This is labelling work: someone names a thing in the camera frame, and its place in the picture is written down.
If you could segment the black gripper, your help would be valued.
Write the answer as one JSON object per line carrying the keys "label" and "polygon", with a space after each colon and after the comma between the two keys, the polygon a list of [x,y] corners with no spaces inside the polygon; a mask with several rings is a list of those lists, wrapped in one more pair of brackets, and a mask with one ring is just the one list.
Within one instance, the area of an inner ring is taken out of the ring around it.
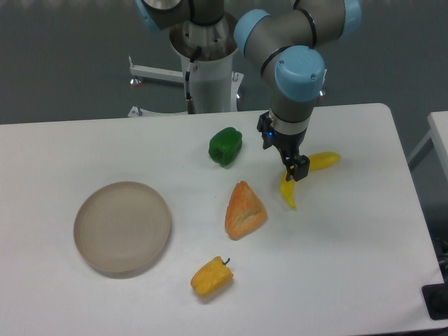
{"label": "black gripper", "polygon": [[286,122],[271,111],[261,114],[258,119],[257,130],[261,133],[262,148],[265,150],[273,146],[280,152],[286,168],[286,182],[293,179],[300,181],[308,176],[310,160],[306,155],[298,155],[308,124],[309,119]]}

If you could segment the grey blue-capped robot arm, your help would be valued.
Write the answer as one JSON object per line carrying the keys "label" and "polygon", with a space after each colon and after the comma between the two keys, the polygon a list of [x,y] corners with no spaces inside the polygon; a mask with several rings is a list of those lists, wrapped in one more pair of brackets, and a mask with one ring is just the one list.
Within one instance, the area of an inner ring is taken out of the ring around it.
{"label": "grey blue-capped robot arm", "polygon": [[270,108],[257,124],[263,147],[279,151],[287,181],[308,175],[310,161],[300,145],[326,75],[317,47],[357,30],[358,1],[295,1],[278,17],[253,9],[239,19],[223,1],[137,1],[135,6],[148,29],[169,30],[171,46],[183,60],[189,114],[229,109],[231,72],[221,66],[240,51],[272,91]]}

